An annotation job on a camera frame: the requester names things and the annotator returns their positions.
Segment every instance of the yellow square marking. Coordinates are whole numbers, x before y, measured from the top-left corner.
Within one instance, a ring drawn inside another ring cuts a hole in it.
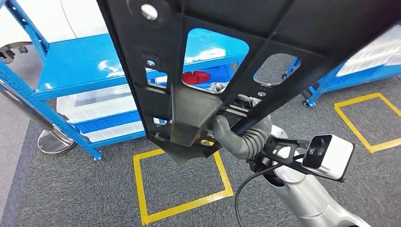
[[[367,150],[369,150],[370,153],[374,153],[376,151],[388,149],[388,148],[393,148],[398,145],[401,145],[401,138],[391,140],[388,142],[376,144],[376,145],[370,145],[369,142],[365,139],[365,137],[362,136],[362,134],[358,131],[358,129],[355,128],[355,126],[351,123],[351,121],[348,119],[348,117],[345,116],[345,114],[341,111],[341,107],[363,102],[369,99],[373,98],[380,98],[384,103],[386,103],[394,112],[398,114],[398,116],[401,116],[401,111],[395,107],[392,103],[390,103],[387,98],[385,98],[382,94],[380,93],[372,93],[366,96],[361,96],[357,98],[353,98],[347,101],[339,102],[334,104],[334,109],[337,111],[337,113],[340,115],[340,117],[343,119],[343,121],[348,125],[348,127],[354,132],[354,134],[359,138],[359,140],[363,143],[363,145],[366,147]]]
[[[152,157],[156,155],[163,154],[164,151],[162,149],[156,149],[152,151],[148,151],[145,153],[137,154],[132,157],[133,160],[133,165],[134,165],[134,172],[135,172],[135,181],[137,185],[137,192],[138,192],[138,200],[139,200],[139,211],[140,211],[140,220],[142,222],[142,225],[147,225],[151,222],[161,220],[163,218],[167,218],[169,216],[173,216],[179,213],[182,213],[187,210],[191,210],[196,207],[200,207],[202,205],[220,200],[224,197],[228,196],[233,196],[233,189],[231,188],[230,181],[228,180],[226,170],[224,169],[223,162],[221,161],[220,154],[215,152],[213,154],[213,157],[216,161],[218,171],[220,172],[221,179],[223,181],[224,185],[224,191],[214,193],[212,195],[187,202],[184,204],[181,204],[179,206],[175,206],[172,208],[168,208],[166,210],[159,211],[154,214],[148,214],[148,209],[146,207],[146,199],[145,199],[145,191],[143,189],[143,181],[142,181],[142,173],[140,170],[140,162],[139,160],[147,157]]]

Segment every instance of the white storage box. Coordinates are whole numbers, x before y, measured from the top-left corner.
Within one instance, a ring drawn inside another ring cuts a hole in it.
[[[142,122],[133,122],[129,124],[123,124],[103,130],[93,131],[89,133],[82,134],[89,138],[91,142],[98,142],[101,140],[107,140],[119,136],[124,136],[140,131],[144,131]]]
[[[401,64],[401,26],[396,25],[354,54],[337,73],[337,77],[380,65]]]
[[[136,110],[128,84],[57,98],[56,110],[77,123]]]

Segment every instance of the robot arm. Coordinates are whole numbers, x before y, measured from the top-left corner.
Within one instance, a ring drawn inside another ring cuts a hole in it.
[[[259,166],[264,165],[264,169],[272,167],[277,163],[285,164],[273,170],[273,173],[264,175],[268,185],[283,200],[288,208],[295,214],[298,220],[306,227],[370,227],[360,217],[350,213],[348,210],[340,206],[320,184],[314,175],[337,180],[339,171],[345,171],[346,167],[342,166],[343,161],[337,162],[338,165],[327,164],[327,159],[333,159],[332,154],[336,151],[333,148],[349,147],[345,140],[338,137],[331,137],[333,141],[326,144],[322,141],[321,136],[316,136],[309,144],[307,152],[302,162],[294,161],[293,163],[281,162],[284,157],[299,155],[294,149],[295,143],[302,143],[301,140],[287,140],[286,133],[279,127],[271,124],[270,117],[264,118],[262,121],[245,131],[243,134],[236,135],[230,130],[227,119],[222,116],[216,116],[213,120],[213,135],[219,143],[236,158],[246,159],[248,163],[256,163]],[[277,143],[274,146],[265,146],[266,143]],[[343,149],[342,153],[348,154],[350,149]],[[255,172],[260,171],[259,168],[252,168]]]

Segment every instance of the chrome stand base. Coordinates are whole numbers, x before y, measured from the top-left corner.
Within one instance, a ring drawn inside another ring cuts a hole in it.
[[[75,145],[75,142],[70,139],[65,139],[58,135],[56,131],[48,132],[43,130],[38,138],[39,149],[49,155],[59,155]]]

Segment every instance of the black frame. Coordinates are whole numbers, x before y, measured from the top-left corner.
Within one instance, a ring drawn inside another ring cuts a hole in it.
[[[208,134],[216,114],[236,112],[241,133],[300,94],[321,76],[400,20],[399,0],[97,0],[140,113],[147,138],[176,161],[208,157],[220,145]],[[140,10],[150,4],[156,20]],[[205,28],[241,39],[249,52],[221,94],[181,81],[188,32]],[[271,55],[287,53],[300,67],[281,84],[256,83]],[[146,60],[156,64],[150,67]],[[148,84],[144,68],[168,75],[167,88]],[[257,96],[258,92],[266,96]],[[262,100],[248,112],[229,105],[238,94]],[[153,118],[167,120],[166,125]],[[201,144],[213,141],[213,146]]]

